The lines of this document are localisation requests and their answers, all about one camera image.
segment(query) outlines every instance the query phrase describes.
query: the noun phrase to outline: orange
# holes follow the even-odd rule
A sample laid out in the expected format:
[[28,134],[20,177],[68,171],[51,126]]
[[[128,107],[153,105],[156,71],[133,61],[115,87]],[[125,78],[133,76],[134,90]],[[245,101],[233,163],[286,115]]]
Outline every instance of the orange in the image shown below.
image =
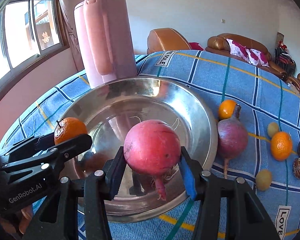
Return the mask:
[[284,161],[292,151],[292,139],[286,132],[278,132],[271,139],[271,153],[277,161]]
[[237,103],[231,99],[224,100],[219,106],[219,119],[223,120],[230,118],[236,104]]
[[72,139],[80,134],[87,134],[86,125],[75,117],[67,117],[57,121],[58,125],[54,130],[54,143],[59,144]]

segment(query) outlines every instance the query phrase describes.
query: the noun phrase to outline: window frame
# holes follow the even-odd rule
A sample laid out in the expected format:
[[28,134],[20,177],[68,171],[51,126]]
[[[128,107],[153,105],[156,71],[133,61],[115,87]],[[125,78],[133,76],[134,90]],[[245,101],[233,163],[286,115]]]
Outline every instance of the window frame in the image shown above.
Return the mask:
[[8,63],[10,71],[0,79],[0,100],[9,92],[9,90],[14,85],[16,85],[30,71],[32,71],[34,68],[42,64],[50,57],[69,48],[67,36],[65,34],[64,19],[61,14],[60,5],[57,6],[58,0],[50,0],[50,1],[51,1],[52,17],[54,20],[56,33],[59,38],[59,43],[47,47],[43,50],[41,49],[39,43],[39,36],[37,34],[37,29],[35,26],[36,20],[34,18],[34,0],[10,0],[7,3],[7,5],[15,2],[21,2],[21,1],[29,2],[29,8],[28,8],[29,30],[30,30],[31,37],[33,38],[35,43],[37,43],[38,54],[35,54],[30,58],[26,59],[15,68],[12,67],[10,57],[9,57],[8,46],[7,46],[6,33],[5,33],[5,8],[6,7],[4,7],[2,12],[0,13],[0,38],[1,38],[0,44],[1,44],[2,54]]

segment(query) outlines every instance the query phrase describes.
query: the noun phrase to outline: curtain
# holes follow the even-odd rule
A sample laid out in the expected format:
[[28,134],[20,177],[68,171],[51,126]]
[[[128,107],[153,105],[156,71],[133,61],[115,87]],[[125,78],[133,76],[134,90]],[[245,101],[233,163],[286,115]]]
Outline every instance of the curtain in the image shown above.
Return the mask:
[[71,26],[68,18],[68,16],[71,15],[70,0],[59,0],[59,1],[60,1],[61,11],[66,23],[66,32],[67,32],[72,56],[74,59],[74,63],[77,67],[77,70],[81,71],[84,69],[84,66],[83,66],[82,57],[80,53],[79,43],[77,37],[75,37],[74,33],[72,32],[74,26]]

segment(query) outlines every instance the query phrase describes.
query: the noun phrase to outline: pink wall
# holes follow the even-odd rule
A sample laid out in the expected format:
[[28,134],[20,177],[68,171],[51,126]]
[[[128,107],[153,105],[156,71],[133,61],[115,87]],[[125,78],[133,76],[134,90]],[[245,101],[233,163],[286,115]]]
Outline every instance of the pink wall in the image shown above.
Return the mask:
[[0,141],[13,122],[40,96],[77,73],[70,49],[48,59],[20,80],[0,101]]

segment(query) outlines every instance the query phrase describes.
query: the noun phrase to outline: kettle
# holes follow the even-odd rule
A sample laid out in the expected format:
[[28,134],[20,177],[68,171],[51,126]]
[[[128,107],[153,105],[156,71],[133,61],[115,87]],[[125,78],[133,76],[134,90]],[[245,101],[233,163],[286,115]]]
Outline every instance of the kettle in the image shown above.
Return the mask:
[[91,88],[137,75],[126,0],[84,0],[74,20]]

